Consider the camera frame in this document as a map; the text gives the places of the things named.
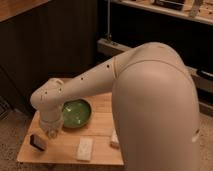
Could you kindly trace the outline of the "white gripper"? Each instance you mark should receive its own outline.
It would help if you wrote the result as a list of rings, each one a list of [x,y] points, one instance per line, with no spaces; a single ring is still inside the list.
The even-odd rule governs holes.
[[[51,115],[39,118],[39,126],[49,139],[55,139],[63,126],[63,117]]]

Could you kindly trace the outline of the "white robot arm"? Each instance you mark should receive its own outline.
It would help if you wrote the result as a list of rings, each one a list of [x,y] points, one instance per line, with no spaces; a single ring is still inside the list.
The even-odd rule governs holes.
[[[125,171],[199,171],[199,101],[194,81],[170,46],[150,42],[66,83],[50,79],[31,95],[48,133],[62,125],[60,106],[110,92]]]

